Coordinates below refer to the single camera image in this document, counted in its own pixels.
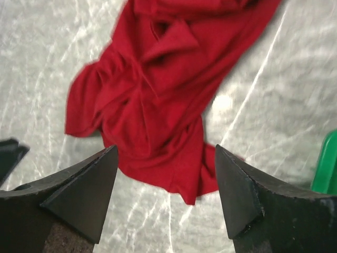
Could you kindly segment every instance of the green object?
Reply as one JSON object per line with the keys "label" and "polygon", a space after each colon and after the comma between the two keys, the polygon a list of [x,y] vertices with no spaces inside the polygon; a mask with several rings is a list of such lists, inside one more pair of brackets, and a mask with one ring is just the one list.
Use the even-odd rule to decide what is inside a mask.
{"label": "green object", "polygon": [[311,190],[337,195],[337,130],[324,140]]}

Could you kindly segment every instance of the marble table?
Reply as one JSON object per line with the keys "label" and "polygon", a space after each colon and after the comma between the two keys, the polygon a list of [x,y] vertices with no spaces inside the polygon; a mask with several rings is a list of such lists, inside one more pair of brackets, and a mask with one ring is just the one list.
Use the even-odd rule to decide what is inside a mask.
{"label": "marble table", "polygon": [[[0,139],[31,147],[2,189],[45,177],[103,148],[65,136],[69,84],[109,41],[122,0],[0,1]],[[336,1],[284,1],[204,113],[206,139],[284,181],[308,186],[337,128]],[[187,206],[117,174],[96,253],[234,252],[219,193]]]}

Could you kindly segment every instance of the black object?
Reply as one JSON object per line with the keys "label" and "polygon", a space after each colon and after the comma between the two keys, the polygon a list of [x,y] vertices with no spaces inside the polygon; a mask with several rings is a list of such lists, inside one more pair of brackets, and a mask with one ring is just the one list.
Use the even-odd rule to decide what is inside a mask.
{"label": "black object", "polygon": [[0,187],[28,151],[15,139],[0,141]]}
{"label": "black object", "polygon": [[89,253],[101,237],[117,147],[13,191],[0,191],[1,253]]}
{"label": "black object", "polygon": [[215,168],[236,253],[337,252],[337,196],[285,183],[219,145]]}

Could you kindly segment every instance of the red fabric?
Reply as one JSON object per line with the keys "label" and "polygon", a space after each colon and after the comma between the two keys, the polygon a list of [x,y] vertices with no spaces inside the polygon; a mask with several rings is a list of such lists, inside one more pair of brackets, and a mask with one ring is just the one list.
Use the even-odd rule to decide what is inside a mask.
{"label": "red fabric", "polygon": [[99,129],[119,167],[179,193],[217,190],[201,113],[281,0],[129,0],[99,60],[73,82],[66,134]]}

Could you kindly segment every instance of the red towel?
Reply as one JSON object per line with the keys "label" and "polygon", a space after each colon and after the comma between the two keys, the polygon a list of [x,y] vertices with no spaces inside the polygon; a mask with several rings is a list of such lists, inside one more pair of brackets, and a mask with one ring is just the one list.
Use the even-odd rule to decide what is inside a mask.
{"label": "red towel", "polygon": [[66,134],[100,130],[119,167],[195,204],[217,190],[201,113],[281,0],[129,0],[67,102]]}

